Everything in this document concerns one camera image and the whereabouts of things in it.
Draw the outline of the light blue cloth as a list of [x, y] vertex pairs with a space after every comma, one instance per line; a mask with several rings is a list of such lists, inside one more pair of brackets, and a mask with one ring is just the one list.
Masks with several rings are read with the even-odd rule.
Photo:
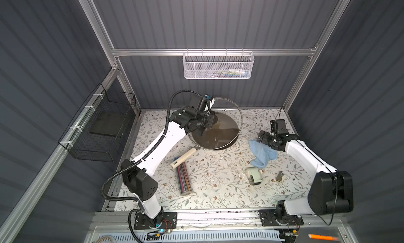
[[249, 141], [249, 147], [255, 156], [255, 159], [250, 162], [254, 167], [264, 169], [270, 161], [274, 161], [278, 158], [278, 152], [268, 145], [257, 141]]

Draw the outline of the glass pot lid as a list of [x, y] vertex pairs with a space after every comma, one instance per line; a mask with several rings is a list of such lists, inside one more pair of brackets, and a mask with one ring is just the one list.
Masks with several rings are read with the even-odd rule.
[[227, 149], [236, 143], [243, 129], [242, 110], [235, 102], [223, 97], [215, 98], [211, 109], [215, 111], [217, 123], [211, 129], [206, 129], [203, 134], [194, 131], [188, 134], [188, 137], [199, 148]]

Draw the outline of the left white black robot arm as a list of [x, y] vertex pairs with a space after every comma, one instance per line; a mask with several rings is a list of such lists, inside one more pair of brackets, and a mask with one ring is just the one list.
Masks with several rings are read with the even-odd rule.
[[193, 94], [188, 105], [171, 112], [173, 101], [174, 97], [169, 101], [163, 131], [132, 161], [122, 163], [123, 183], [133, 193], [132, 199], [141, 212], [150, 219], [156, 219], [163, 213], [156, 197], [158, 182], [153, 179], [161, 161], [186, 135], [192, 132], [201, 135], [214, 124], [215, 112], [211, 108], [215, 99], [212, 96]]

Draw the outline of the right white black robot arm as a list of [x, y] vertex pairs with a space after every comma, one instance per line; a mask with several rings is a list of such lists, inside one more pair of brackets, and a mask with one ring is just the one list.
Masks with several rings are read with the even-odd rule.
[[259, 132], [257, 141], [274, 150], [284, 151], [296, 160], [312, 179], [308, 196], [278, 202], [277, 217], [332, 215], [353, 211], [351, 174], [329, 165], [300, 140], [298, 135], [289, 133], [284, 119], [272, 120], [270, 127], [270, 132]]

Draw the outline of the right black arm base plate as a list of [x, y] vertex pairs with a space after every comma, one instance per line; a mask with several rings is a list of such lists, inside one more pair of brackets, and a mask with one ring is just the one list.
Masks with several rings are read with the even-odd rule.
[[302, 226], [304, 221], [297, 215], [288, 215], [276, 209], [261, 209], [258, 216], [262, 226]]

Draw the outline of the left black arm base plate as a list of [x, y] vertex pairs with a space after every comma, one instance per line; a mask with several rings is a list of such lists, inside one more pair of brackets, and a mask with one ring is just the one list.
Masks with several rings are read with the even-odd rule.
[[175, 229], [177, 226], [177, 212], [163, 212], [151, 219], [147, 215], [137, 213], [135, 215], [134, 229]]

